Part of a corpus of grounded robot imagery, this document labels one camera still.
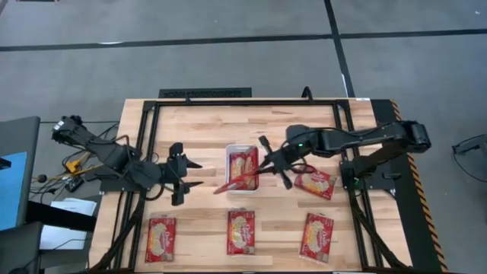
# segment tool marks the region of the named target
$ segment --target black bar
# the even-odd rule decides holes
[[[396,121],[396,114],[390,100],[372,100],[371,103],[377,124]],[[441,263],[438,259],[440,254],[436,251],[436,244],[431,238],[433,232],[428,228],[408,156],[401,155],[389,162],[390,172],[401,174],[400,178],[394,180],[396,202],[412,265],[416,269],[440,272]]]
[[[152,114],[152,125],[151,125],[151,131],[149,133],[149,140],[148,140],[148,148],[146,151],[146,156],[145,160],[146,161],[152,161],[152,153],[154,152],[154,144],[155,144],[155,136],[158,130],[158,121],[159,121],[159,106],[155,106],[154,108],[154,113]],[[145,121],[147,121],[147,114],[148,112],[145,112]],[[144,138],[144,131],[145,131],[145,121],[141,124],[138,128],[138,137],[137,137],[137,145],[138,145],[138,139],[140,138],[140,146],[142,149],[142,140]],[[144,207],[145,204],[142,204],[142,212],[144,212]],[[138,253],[138,241],[140,239],[140,231],[142,229],[142,218],[140,218],[136,223],[134,227],[134,234],[132,236],[132,246],[130,247],[130,257],[129,257],[129,268],[130,269],[135,269],[135,263],[137,260],[137,253]]]
[[[27,214],[25,219],[27,223],[40,221],[44,225],[70,228],[86,232],[93,232],[97,223],[96,217],[57,209],[49,205],[32,201],[27,203]]]
[[[345,118],[348,116],[347,115],[347,109],[349,109],[349,108],[344,109]],[[335,117],[336,128],[337,129],[343,129],[342,121],[340,120],[340,112],[339,112],[339,108],[338,108],[337,103],[333,104],[333,114]],[[344,151],[342,151],[342,161],[347,161],[347,160],[348,160],[347,154],[344,150]],[[355,191],[352,190],[351,188],[349,188],[347,190],[347,193],[349,195],[350,206],[352,206],[352,200],[355,199]],[[353,213],[352,213],[352,220],[353,220],[353,228],[355,230],[355,237],[357,240],[358,256],[360,257],[360,264],[361,264],[361,268],[363,269],[366,266],[368,266],[368,258],[367,258],[367,251],[365,250],[364,235],[362,234],[360,222],[355,217],[355,215],[353,215]]]
[[[423,31],[397,31],[385,33],[342,33],[341,39],[368,39],[368,38],[400,38],[400,37],[441,37],[454,35],[487,34],[487,29],[469,30],[423,30]]]
[[[335,44],[336,56],[338,57],[338,63],[340,71],[342,71],[343,81],[345,82],[345,92],[347,97],[355,97],[355,92],[352,86],[352,79],[350,78],[349,66],[345,58],[345,52],[343,51],[342,41],[340,40],[340,33],[336,25],[335,12],[333,11],[331,0],[324,0],[326,6],[326,13],[328,14],[329,26],[332,29],[333,43]]]
[[[66,49],[114,49],[126,47],[143,46],[182,46],[182,45],[205,45],[221,43],[255,43],[255,42],[282,42],[282,41],[310,41],[331,39],[330,34],[291,34],[291,35],[270,35],[254,37],[221,37],[221,38],[199,38],[199,39],[178,39],[178,40],[149,40],[132,42],[112,43],[75,43],[60,45],[30,45],[30,46],[0,46],[0,52],[19,51],[45,51],[45,50],[66,50]]]
[[[142,154],[142,142],[144,139],[145,125],[147,123],[147,115],[148,115],[148,110],[146,110],[144,108],[142,110],[141,120],[140,120],[139,128],[138,128],[137,143],[135,145],[135,148],[137,150],[139,157]],[[120,225],[121,228],[124,228],[127,225],[127,223],[129,222],[129,215],[130,215],[130,212],[132,210],[133,195],[134,195],[134,193],[132,191],[127,193],[125,205],[123,207],[123,213],[122,213],[123,218],[122,218],[122,224]],[[124,245],[122,245],[120,247],[120,249],[118,250],[118,252],[116,254],[114,267],[113,267],[114,269],[119,269],[121,267],[122,256],[123,256],[123,248],[124,248]]]
[[[336,100],[317,100],[303,99],[296,100],[191,100],[188,104],[184,100],[179,101],[154,101],[162,107],[181,107],[181,106],[332,106]]]
[[[132,211],[133,197],[134,197],[133,192],[127,193],[125,205],[123,206],[122,224],[120,225],[121,228],[126,227],[127,224],[129,223],[129,216],[130,216],[130,212]],[[122,265],[123,247],[124,247],[124,245],[121,245],[119,250],[116,253],[115,263],[113,264],[113,269],[119,269],[120,266]]]
[[[355,128],[353,126],[353,119],[352,119],[352,114],[350,113],[349,105],[346,107],[346,110],[345,110],[345,118],[347,120],[347,127],[349,128],[349,131],[354,131]],[[352,151],[353,151],[354,158],[360,156],[360,152],[358,151],[358,148],[353,148]],[[372,213],[372,208],[371,208],[371,198],[368,195],[368,190],[366,188],[361,190],[361,196],[362,196],[362,203],[364,205],[365,216],[367,218],[368,224],[375,231],[374,214]],[[380,255],[380,250],[374,242],[372,242],[372,250],[374,252],[375,265],[379,267],[384,266],[382,256]]]

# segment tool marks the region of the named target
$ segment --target red snack package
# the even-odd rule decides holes
[[[251,148],[244,154],[245,162],[243,165],[242,174],[251,172],[259,166],[259,149],[257,147]],[[248,177],[245,179],[245,184],[240,185],[235,190],[255,190],[259,187],[259,175]]]
[[[299,254],[328,263],[332,231],[332,219],[322,215],[308,213]]]
[[[294,180],[298,188],[318,195],[325,199],[332,199],[333,188],[335,188],[336,177],[330,176],[322,171],[316,170],[312,174],[299,174]]]
[[[174,259],[175,237],[176,218],[150,219],[145,262],[171,262]]]
[[[230,175],[229,180],[239,177],[244,173],[245,160],[247,156],[243,152],[230,154]]]
[[[227,254],[254,254],[255,230],[255,212],[245,209],[229,211]]]

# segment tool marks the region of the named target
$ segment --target floor tile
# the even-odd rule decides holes
[[[160,88],[251,87],[254,97],[343,97],[333,42],[292,41],[0,53],[0,119],[117,120]]]
[[[320,0],[9,1],[0,45],[330,33]]]
[[[340,33],[487,27],[483,0],[332,0]]]

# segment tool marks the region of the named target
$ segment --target wooden table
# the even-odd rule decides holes
[[[123,109],[118,135],[128,135],[132,145],[135,145],[137,139],[143,102],[126,100]],[[350,100],[350,106],[355,129],[376,126],[370,101]],[[292,124],[335,126],[332,107],[162,107],[154,151],[160,155],[160,161],[164,161],[168,147],[174,142],[183,142],[188,157],[203,166],[201,170],[190,170],[185,180],[202,180],[205,183],[192,189],[183,205],[171,206],[169,193],[164,193],[156,201],[145,203],[135,271],[359,270],[361,266],[349,198],[340,179],[331,201],[296,188],[286,190],[280,177],[272,175],[262,175],[261,188],[252,195],[212,194],[217,186],[224,183],[224,149],[227,145],[258,145],[262,160],[265,152],[259,145],[258,137],[266,135],[271,146],[277,148],[285,140],[286,127]],[[145,136],[143,148],[147,146],[147,139]],[[377,148],[377,145],[363,147],[361,154],[370,154]],[[307,157],[309,164],[336,176],[339,176],[340,159],[340,156],[330,159]],[[157,192],[155,188],[149,196]],[[369,194],[377,232],[397,257],[410,265],[411,259],[396,201],[383,190],[372,190]],[[118,193],[108,193],[102,199],[91,245],[91,264],[95,264],[110,247],[118,198]],[[256,212],[254,256],[226,254],[227,211],[237,207]],[[323,213],[335,220],[328,263],[315,263],[298,255],[308,212]],[[145,263],[148,220],[161,213],[177,217],[175,260],[171,263]],[[123,266],[128,263],[131,239],[132,235],[129,235],[124,249]],[[366,232],[364,240],[369,264],[373,265],[370,240]]]

